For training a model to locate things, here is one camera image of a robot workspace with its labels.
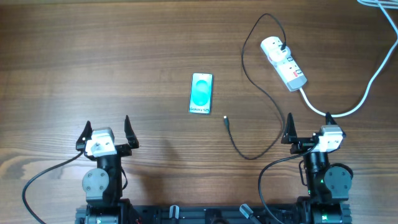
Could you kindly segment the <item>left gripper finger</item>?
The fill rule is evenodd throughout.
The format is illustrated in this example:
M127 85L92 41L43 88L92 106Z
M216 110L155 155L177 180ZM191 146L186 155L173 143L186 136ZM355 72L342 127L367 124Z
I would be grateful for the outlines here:
M124 120L124 132L125 132L126 139L128 141L129 146L131 148L139 148L139 141L132 129L131 122L130 122L128 115L126 115L125 120Z
M84 130L76 141L76 146L86 146L87 140L91 139L92 131L91 123L87 121Z

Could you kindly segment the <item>cyan screen Galaxy smartphone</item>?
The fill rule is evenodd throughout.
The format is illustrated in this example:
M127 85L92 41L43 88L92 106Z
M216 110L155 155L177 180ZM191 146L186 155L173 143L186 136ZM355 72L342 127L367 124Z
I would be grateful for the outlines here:
M213 90L213 75L210 73L194 73L190 91L189 112L210 114Z

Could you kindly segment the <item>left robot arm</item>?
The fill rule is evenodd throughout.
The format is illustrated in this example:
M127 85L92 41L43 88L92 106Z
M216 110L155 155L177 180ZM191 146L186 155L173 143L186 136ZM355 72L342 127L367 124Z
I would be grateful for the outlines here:
M127 183L122 183L126 173L121 158L131 156L132 150L139 147L128 116L124 120L124 133L127 143L115 145L111 128L93 129L87 122L78 138L76 150L95 161L96 168L83 177L82 188L87 206L76 210L76 224L142 223L130 200L122 198Z

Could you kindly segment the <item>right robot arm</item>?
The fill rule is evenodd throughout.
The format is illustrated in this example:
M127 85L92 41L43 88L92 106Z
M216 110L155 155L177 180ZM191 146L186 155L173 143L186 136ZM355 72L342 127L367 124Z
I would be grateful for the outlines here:
M287 116L282 144L290 144L290 153L303 158L299 163L302 184L308 197L297 199L300 223L352 223L351 210L345 202L349 199L353 171L342 163L331 164L328 155L337 151L346 133L337 125L330 113L326 124L311 137L297 136L292 113Z

